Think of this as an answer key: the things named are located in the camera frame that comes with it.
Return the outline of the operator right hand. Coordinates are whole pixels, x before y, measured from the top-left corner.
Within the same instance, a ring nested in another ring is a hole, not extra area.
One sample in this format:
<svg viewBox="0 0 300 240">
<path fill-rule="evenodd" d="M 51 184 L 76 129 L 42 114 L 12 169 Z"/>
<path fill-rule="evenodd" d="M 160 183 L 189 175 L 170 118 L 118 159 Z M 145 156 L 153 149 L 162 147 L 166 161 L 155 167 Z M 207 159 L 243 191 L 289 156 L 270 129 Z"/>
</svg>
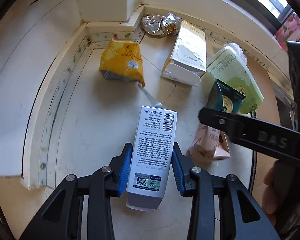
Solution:
<svg viewBox="0 0 300 240">
<path fill-rule="evenodd" d="M 274 215 L 277 207 L 278 207 L 278 198 L 275 194 L 273 188 L 274 182 L 274 167 L 272 167 L 264 177 L 263 183 L 266 185 L 266 189 L 264 190 L 262 196 L 262 210 L 267 215 L 271 224 L 274 226 L 276 224 L 276 217 Z"/>
</svg>

